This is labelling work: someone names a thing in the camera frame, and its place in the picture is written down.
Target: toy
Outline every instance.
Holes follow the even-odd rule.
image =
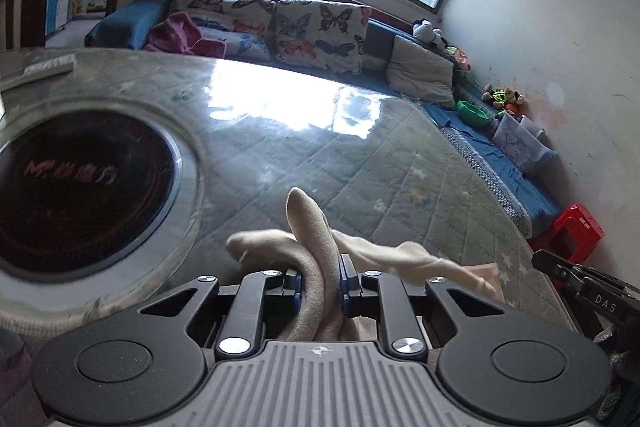
[[[454,58],[454,60],[460,66],[460,69],[462,69],[463,71],[471,71],[471,63],[469,62],[466,53],[460,48],[457,48],[455,46],[448,46],[447,49],[444,50],[444,52]]]
[[[485,102],[491,102],[496,109],[505,109],[514,113],[514,115],[519,113],[518,106],[524,103],[524,96],[516,90],[511,89],[511,87],[494,90],[492,84],[487,84],[484,87],[482,99]]]
[[[442,30],[433,28],[427,19],[414,23],[414,38],[425,44],[434,44],[440,51],[444,51],[447,47],[447,41],[442,37]]]

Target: metal screw cap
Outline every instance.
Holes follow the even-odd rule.
[[[413,337],[404,337],[396,340],[391,344],[391,347],[393,347],[398,353],[410,355],[421,351],[424,348],[424,343]]]
[[[230,355],[240,355],[240,353],[248,351],[251,344],[248,340],[242,339],[241,337],[229,337],[228,339],[220,341],[218,347],[220,351],[224,351]]]

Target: pink towel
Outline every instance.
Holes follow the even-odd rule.
[[[186,12],[172,13],[149,30],[148,52],[168,52],[182,55],[225,58],[226,44],[217,39],[204,39]]]

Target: blue sofa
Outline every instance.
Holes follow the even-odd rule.
[[[104,18],[86,36],[85,45],[105,48],[129,48],[132,50],[141,49],[146,44],[146,38],[151,27],[165,19],[171,1],[133,1]],[[478,91],[477,86],[470,82],[470,79],[460,70],[460,67],[452,57],[425,46],[411,35],[385,23],[376,20],[369,21],[364,45],[365,54],[388,62],[391,59],[396,35],[430,49],[454,64],[453,83],[456,100],[467,100],[479,107],[485,105],[479,98],[481,97],[481,92]],[[231,60],[242,60],[243,62],[248,61],[237,57],[229,58]],[[261,62],[261,64],[273,68],[321,76],[329,80],[364,87],[390,96],[401,96],[387,84],[385,70],[367,70],[364,68],[362,74],[338,74],[316,68],[288,66],[277,60]],[[544,187],[524,177],[490,139],[466,126],[455,112],[444,111],[433,103],[415,100],[412,100],[412,102],[430,116],[452,146],[458,150],[484,180],[526,239],[535,237],[548,228],[551,222],[559,215],[560,208]]]
[[[131,50],[139,50],[146,44],[146,38],[152,26],[162,22],[167,16],[169,6],[172,0],[135,0],[132,3],[120,8],[113,14],[105,17],[93,30],[85,37],[85,46],[96,46],[101,48],[128,48]],[[385,61],[391,59],[391,52],[394,47],[394,38],[396,35],[403,36],[422,47],[428,48],[435,53],[440,54],[454,64],[454,77],[460,74],[460,68],[449,55],[441,54],[436,49],[424,45],[422,42],[414,39],[413,36],[401,30],[393,28],[385,23],[370,20],[367,27],[367,38],[364,44],[364,52],[366,55],[381,58]],[[238,57],[228,57],[231,60],[241,60]],[[332,71],[323,71],[317,68],[299,68],[296,66],[288,66],[277,60],[269,62],[261,62],[266,66],[286,69],[291,71],[299,71],[300,73],[321,76],[329,80],[336,80],[353,86],[365,87],[378,92],[398,96],[398,93],[390,89],[386,83],[385,71],[364,70],[362,74],[334,73]]]

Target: green bowl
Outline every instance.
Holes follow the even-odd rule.
[[[471,127],[484,127],[491,122],[491,118],[482,109],[464,100],[460,100],[456,104],[456,111],[462,121]]]

